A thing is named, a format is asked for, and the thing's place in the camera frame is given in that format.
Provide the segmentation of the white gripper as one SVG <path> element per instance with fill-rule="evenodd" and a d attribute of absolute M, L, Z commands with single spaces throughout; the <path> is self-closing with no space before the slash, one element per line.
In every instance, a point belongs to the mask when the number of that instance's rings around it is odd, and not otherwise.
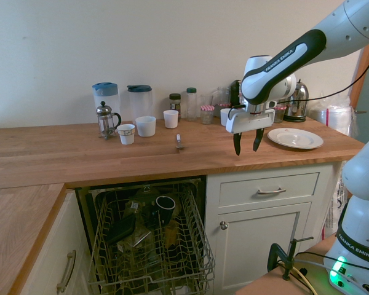
<path fill-rule="evenodd" d="M 264 135 L 264 128 L 270 127 L 274 123 L 275 110 L 267 109 L 261 114 L 250 114 L 244 109 L 231 109 L 228 114 L 226 131 L 233 134 L 234 150 L 236 155 L 240 155 L 240 141 L 242 132 L 256 130 L 253 142 L 253 151 L 257 151 Z"/>

